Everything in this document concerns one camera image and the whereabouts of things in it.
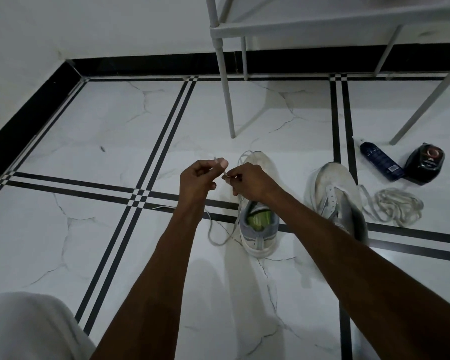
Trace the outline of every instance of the black container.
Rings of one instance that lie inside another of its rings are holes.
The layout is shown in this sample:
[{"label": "black container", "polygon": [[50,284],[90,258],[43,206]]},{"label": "black container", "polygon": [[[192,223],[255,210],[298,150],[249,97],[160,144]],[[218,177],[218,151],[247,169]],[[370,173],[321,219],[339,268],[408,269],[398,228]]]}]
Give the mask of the black container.
[{"label": "black container", "polygon": [[406,179],[423,186],[440,173],[444,160],[442,149],[425,142],[408,157],[403,168]]},{"label": "black container", "polygon": [[366,159],[378,169],[389,181],[394,182],[405,175],[404,170],[395,163],[391,157],[385,154],[377,145],[365,141],[363,138],[355,138],[356,144],[360,147],[360,152]]}]

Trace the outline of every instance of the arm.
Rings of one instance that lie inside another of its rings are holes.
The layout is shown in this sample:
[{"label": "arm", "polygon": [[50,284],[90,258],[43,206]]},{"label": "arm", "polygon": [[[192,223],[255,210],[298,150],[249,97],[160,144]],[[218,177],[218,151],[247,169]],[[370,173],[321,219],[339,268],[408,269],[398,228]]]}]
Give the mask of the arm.
[{"label": "arm", "polygon": [[194,163],[180,175],[178,205],[91,360],[174,359],[183,285],[205,198],[228,162]]},{"label": "arm", "polygon": [[296,234],[382,360],[450,359],[450,304],[302,205],[258,165],[224,179],[234,195],[262,202]]}]

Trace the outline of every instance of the shoe polish container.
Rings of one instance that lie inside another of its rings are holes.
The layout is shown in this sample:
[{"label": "shoe polish container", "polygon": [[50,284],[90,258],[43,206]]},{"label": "shoe polish container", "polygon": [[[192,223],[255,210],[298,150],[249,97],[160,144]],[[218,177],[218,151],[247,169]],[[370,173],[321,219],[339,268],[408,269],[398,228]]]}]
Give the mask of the shoe polish container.
[{"label": "shoe polish container", "polygon": [[353,140],[359,146],[360,152],[365,158],[390,182],[399,180],[405,175],[405,171],[377,145],[363,138],[354,137]]}]

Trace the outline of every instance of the shelf leg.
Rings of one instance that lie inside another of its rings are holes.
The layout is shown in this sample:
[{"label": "shelf leg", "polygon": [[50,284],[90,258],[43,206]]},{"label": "shelf leg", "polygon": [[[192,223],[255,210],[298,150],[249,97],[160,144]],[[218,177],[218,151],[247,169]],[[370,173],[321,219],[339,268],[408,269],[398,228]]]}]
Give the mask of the shelf leg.
[{"label": "shelf leg", "polygon": [[393,35],[390,38],[390,41],[388,42],[387,47],[385,48],[385,51],[381,55],[380,60],[378,61],[377,67],[373,71],[373,77],[377,77],[377,75],[380,73],[380,70],[382,69],[382,66],[385,63],[385,60],[387,59],[388,55],[390,54],[390,51],[392,50],[395,42],[397,41],[397,38],[400,34],[400,32],[403,29],[403,25],[398,25],[395,31],[393,32]]},{"label": "shelf leg", "polygon": [[403,125],[400,131],[390,140],[390,145],[395,145],[398,141],[410,130],[410,128],[422,117],[422,115],[434,104],[435,101],[444,93],[450,86],[450,73],[445,77],[437,88],[428,96],[428,98],[415,111],[411,118]]},{"label": "shelf leg", "polygon": [[230,90],[228,89],[227,69],[225,68],[225,58],[222,39],[213,39],[213,46],[217,53],[218,70],[220,71],[220,79],[222,80],[223,96],[225,97],[226,114],[228,117],[228,129],[230,137],[235,138],[235,127],[233,124],[232,101],[230,100]]},{"label": "shelf leg", "polygon": [[247,69],[247,41],[245,40],[245,36],[241,38],[242,42],[242,64],[243,64],[243,79],[246,81],[249,79],[249,73]]}]

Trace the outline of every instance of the white sneaker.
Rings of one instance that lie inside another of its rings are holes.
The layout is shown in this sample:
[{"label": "white sneaker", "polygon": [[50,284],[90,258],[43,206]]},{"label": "white sneaker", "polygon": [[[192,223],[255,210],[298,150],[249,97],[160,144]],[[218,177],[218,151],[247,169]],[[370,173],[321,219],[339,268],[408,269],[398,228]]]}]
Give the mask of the white sneaker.
[{"label": "white sneaker", "polygon": [[[274,163],[262,151],[252,152],[243,163],[259,165],[275,181],[278,172]],[[265,258],[276,249],[276,235],[280,219],[261,203],[241,197],[239,207],[240,237],[246,252],[256,258]]]},{"label": "white sneaker", "polygon": [[368,240],[359,188],[340,163],[326,163],[317,169],[307,187],[312,209],[360,242]]}]

